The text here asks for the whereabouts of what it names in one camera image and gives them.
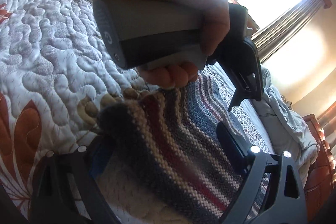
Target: floral pattern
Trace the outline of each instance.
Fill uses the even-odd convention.
[[[6,9],[3,9],[5,6],[5,3],[0,5],[0,24],[6,19],[9,19],[9,17],[12,15],[12,13],[9,13]]]
[[[26,217],[29,215],[31,178],[41,130],[40,114],[31,100],[17,118],[14,131],[11,131],[6,98],[0,93],[0,182]]]

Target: wooden furniture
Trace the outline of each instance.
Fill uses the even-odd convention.
[[[314,114],[303,117],[317,143],[320,152],[316,161],[310,166],[308,179],[304,188],[308,221],[312,220],[334,188],[335,160],[329,144],[325,140],[323,129]]]

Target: knitted blanket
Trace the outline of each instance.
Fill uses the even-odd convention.
[[[116,104],[98,117],[142,183],[194,223],[209,224],[218,223],[242,182],[217,140],[220,121],[267,152],[260,136],[245,135],[214,80],[202,72],[185,88]],[[265,176],[248,218],[258,214],[267,183]]]

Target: orange petal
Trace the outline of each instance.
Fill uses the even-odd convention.
[[[17,119],[14,131],[16,164],[26,187],[40,143],[41,131],[40,114],[31,100]]]
[[[8,172],[16,179],[13,163],[11,132],[9,131],[8,108],[5,97],[0,93],[0,156]]]

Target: gray blanket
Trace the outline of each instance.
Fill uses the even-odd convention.
[[[299,114],[290,110],[272,84],[268,69],[261,66],[264,94],[261,102],[252,103],[271,139],[275,153],[289,151],[299,169],[303,185],[309,166],[316,160],[320,147]]]

